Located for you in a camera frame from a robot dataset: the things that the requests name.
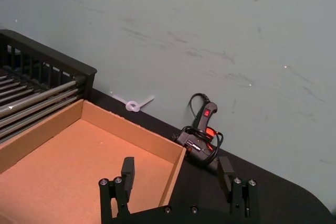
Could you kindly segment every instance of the cardboard box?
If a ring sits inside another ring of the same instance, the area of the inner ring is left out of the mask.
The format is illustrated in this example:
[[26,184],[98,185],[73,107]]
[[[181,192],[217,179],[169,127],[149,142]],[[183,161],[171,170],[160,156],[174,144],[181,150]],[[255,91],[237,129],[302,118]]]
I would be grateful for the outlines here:
[[98,181],[120,176],[127,156],[135,162],[129,210],[167,205],[184,154],[80,100],[0,145],[0,223],[100,223]]

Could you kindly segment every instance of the black table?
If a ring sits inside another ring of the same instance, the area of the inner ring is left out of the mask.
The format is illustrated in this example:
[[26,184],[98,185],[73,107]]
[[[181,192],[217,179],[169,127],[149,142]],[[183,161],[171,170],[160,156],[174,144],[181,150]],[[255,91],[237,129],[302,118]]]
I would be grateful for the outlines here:
[[[180,131],[141,111],[129,112],[124,104],[98,90],[92,91],[90,101],[168,139]],[[302,187],[224,150],[219,155],[229,157],[239,177],[252,178],[258,183],[261,223],[336,223],[320,200]],[[170,205],[197,205],[229,211],[229,204],[226,203],[217,177],[187,161],[182,164]]]

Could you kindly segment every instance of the cable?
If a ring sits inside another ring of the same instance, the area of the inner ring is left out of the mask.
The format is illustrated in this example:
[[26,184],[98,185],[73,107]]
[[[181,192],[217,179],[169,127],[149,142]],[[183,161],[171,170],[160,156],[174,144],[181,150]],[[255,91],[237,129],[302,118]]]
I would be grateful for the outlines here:
[[210,99],[208,98],[208,96],[206,94],[202,94],[202,93],[196,93],[196,94],[193,94],[189,100],[189,107],[190,107],[190,110],[191,110],[191,113],[193,113],[193,116],[196,118],[196,114],[194,112],[194,109],[193,109],[193,106],[192,106],[192,101],[195,97],[201,97],[202,100],[203,100],[203,103],[208,103],[210,102]]
[[[193,134],[196,137],[200,138],[201,140],[210,143],[211,142],[211,138],[212,136],[200,129],[194,128],[192,126],[185,126],[182,128],[182,130],[180,131],[179,136],[183,133],[183,132],[187,132],[188,134]],[[218,150],[224,140],[223,134],[221,132],[216,132],[216,139],[217,139],[217,146],[216,148],[207,156],[206,159],[202,160],[202,161],[196,161],[194,160],[197,164],[199,164],[200,166],[207,166],[208,164],[210,164],[217,156]]]

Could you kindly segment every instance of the metal rod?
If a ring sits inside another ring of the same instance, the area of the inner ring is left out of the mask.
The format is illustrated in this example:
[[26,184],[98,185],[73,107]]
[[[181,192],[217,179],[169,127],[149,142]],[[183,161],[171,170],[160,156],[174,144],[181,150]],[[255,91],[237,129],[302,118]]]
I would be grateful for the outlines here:
[[7,128],[4,128],[0,131],[0,139],[8,134],[13,133],[16,130],[19,130],[22,127],[25,127],[27,124],[33,123],[34,121],[42,118],[43,116],[46,116],[47,114],[50,114],[51,112],[54,112],[55,110],[62,108],[63,106],[76,101],[77,97],[69,98],[64,102],[57,103],[49,108],[46,108],[38,113],[33,114],[32,116],[29,116],[28,118],[23,119],[22,121],[19,121]]
[[56,94],[58,92],[61,92],[63,90],[66,90],[74,85],[76,85],[76,81],[70,81],[68,83],[65,83],[61,86],[58,86],[58,87],[55,87],[53,89],[49,89],[37,96],[34,96],[32,98],[28,98],[26,100],[23,100],[21,102],[13,102],[13,103],[10,103],[8,104],[6,107],[4,108],[1,108],[0,109],[0,118],[8,115],[8,114],[11,114],[11,113],[14,113],[20,109],[23,109],[23,108],[26,108],[36,102],[39,102],[41,100],[44,100],[50,96],[52,96],[53,94]]
[[18,76],[20,78],[20,81],[22,82],[32,82],[35,86],[38,86],[40,89],[42,90],[47,90],[46,85],[44,85],[43,83],[39,83],[37,80],[32,80],[31,78],[29,78],[29,76],[27,76],[27,74],[21,74],[19,71],[12,71],[10,68],[8,68],[8,66],[4,66],[4,68],[9,72],[13,72],[16,76]]
[[[40,94],[40,92],[31,94],[31,95],[28,95],[28,96],[23,97],[23,98],[21,98],[21,99],[15,100],[15,102],[25,101],[25,100],[27,100],[27,99],[29,99],[29,98],[33,98],[33,97],[35,97],[35,96],[37,96],[37,95],[39,95],[39,94]],[[0,109],[3,109],[3,108],[5,108],[5,107],[7,107],[8,105],[9,105],[9,103],[4,104],[4,105],[0,106]]]
[[28,93],[31,93],[33,91],[34,91],[34,89],[27,89],[27,90],[25,90],[23,92],[20,92],[20,93],[17,93],[17,94],[13,94],[13,95],[11,95],[9,97],[5,97],[5,98],[0,99],[0,103],[10,101],[10,100],[12,100],[14,98],[21,97],[21,96],[23,96],[25,94],[28,94]]
[[27,87],[27,85],[24,85],[24,86],[15,88],[15,89],[7,90],[7,91],[5,91],[5,92],[0,93],[0,97],[3,97],[4,95],[8,95],[8,94],[10,94],[10,93],[14,93],[14,92],[16,92],[16,91],[20,91],[20,90],[22,90],[22,89],[25,89],[26,87]]
[[13,136],[16,136],[18,134],[20,134],[21,132],[24,132],[25,130],[29,129],[30,127],[34,126],[35,124],[38,124],[39,122],[43,121],[43,118],[42,119],[39,119],[37,121],[35,121],[34,123],[31,123],[30,125],[26,126],[26,127],[23,127],[17,131],[15,131],[14,133],[4,137],[3,139],[0,140],[0,144],[11,139]]
[[8,89],[8,88],[12,88],[12,87],[18,86],[19,84],[20,84],[19,82],[14,82],[14,83],[11,83],[11,84],[9,84],[7,86],[0,87],[0,91],[4,90],[4,89]]
[[74,95],[76,94],[76,92],[78,91],[78,89],[74,89],[74,90],[71,90],[69,92],[66,92],[66,93],[62,93],[62,94],[59,94],[51,99],[48,99],[44,102],[41,102],[41,103],[38,103],[37,105],[35,106],[32,106],[32,107],[29,107],[25,110],[22,110],[22,111],[19,111],[17,113],[15,113],[14,115],[11,115],[11,116],[8,116],[6,118],[3,118],[2,120],[0,120],[0,128],[10,124],[10,123],[13,123],[21,118],[24,118],[25,116],[28,116],[36,111],[39,111],[55,102],[58,102],[66,97],[69,97],[71,95]]
[[3,85],[3,84],[7,84],[7,83],[10,83],[14,81],[14,79],[9,79],[9,80],[5,80],[5,81],[0,81],[0,85]]

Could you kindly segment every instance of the screw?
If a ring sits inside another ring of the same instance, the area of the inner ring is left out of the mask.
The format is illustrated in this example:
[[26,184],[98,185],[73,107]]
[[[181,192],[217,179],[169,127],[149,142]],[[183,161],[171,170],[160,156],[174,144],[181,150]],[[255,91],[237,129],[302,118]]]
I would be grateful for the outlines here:
[[172,209],[171,209],[170,207],[165,207],[165,208],[164,208],[164,212],[165,212],[166,214],[169,214],[171,211],[172,211]]
[[248,183],[252,186],[255,186],[257,184],[257,182],[255,182],[253,179],[251,179]]
[[240,180],[240,178],[235,178],[234,180],[233,180],[236,184],[240,184],[242,181]]
[[108,181],[107,181],[106,179],[102,179],[102,180],[100,181],[100,184],[104,186],[104,185],[107,184],[107,182],[108,182]]
[[196,206],[193,206],[190,208],[190,211],[193,213],[193,214],[196,214],[198,213],[198,208]]
[[122,181],[121,177],[117,177],[117,178],[114,180],[114,182],[116,182],[116,183],[121,183],[121,181]]

